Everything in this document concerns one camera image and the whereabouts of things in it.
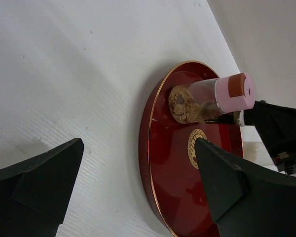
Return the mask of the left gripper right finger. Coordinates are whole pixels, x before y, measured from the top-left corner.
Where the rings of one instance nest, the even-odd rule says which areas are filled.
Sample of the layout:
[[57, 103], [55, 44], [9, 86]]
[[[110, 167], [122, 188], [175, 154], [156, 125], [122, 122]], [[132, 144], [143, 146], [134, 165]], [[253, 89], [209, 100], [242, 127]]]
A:
[[229, 153], [199, 138], [199, 173], [222, 237], [296, 237], [296, 177]]

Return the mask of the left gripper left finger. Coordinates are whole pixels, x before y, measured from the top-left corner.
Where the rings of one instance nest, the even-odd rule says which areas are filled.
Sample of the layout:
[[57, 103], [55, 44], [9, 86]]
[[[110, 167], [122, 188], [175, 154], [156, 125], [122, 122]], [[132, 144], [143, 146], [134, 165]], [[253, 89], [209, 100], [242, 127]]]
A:
[[0, 169], [0, 237], [54, 237], [64, 221], [83, 157], [72, 139]]

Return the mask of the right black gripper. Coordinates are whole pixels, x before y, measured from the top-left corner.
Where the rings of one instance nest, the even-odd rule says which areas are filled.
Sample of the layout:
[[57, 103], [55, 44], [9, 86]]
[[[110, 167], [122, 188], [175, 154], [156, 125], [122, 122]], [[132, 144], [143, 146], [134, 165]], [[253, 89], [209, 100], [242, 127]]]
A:
[[296, 109], [256, 101], [254, 126], [278, 170], [296, 174]]

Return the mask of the small black cap spice jar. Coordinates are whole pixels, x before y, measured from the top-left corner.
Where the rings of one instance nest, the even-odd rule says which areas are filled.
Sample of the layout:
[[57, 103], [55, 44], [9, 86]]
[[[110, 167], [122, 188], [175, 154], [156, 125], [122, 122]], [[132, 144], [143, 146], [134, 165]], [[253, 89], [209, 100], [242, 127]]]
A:
[[242, 110], [228, 114], [223, 114], [215, 118], [209, 118], [205, 120], [208, 124], [228, 124], [236, 126], [254, 126], [255, 121], [259, 116], [259, 112], [256, 110]]

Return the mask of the pink cap spice shaker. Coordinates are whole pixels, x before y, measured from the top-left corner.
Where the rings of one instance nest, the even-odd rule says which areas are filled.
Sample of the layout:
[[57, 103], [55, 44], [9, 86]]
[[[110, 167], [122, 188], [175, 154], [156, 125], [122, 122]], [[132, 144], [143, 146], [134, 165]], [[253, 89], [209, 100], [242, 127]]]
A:
[[205, 122], [225, 114], [252, 109], [253, 82], [247, 73], [174, 86], [168, 97], [173, 118], [182, 124]]

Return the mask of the red round tray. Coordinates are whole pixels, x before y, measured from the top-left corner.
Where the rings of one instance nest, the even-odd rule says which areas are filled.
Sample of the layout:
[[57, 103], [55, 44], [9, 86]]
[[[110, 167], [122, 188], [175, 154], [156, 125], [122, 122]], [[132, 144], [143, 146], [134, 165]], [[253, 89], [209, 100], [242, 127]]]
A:
[[240, 128], [226, 124], [180, 124], [168, 107], [176, 85], [215, 79], [198, 61], [176, 65], [152, 90], [139, 132], [139, 166], [148, 202], [158, 220], [176, 237], [217, 237], [197, 167], [195, 142], [204, 138], [240, 157]]

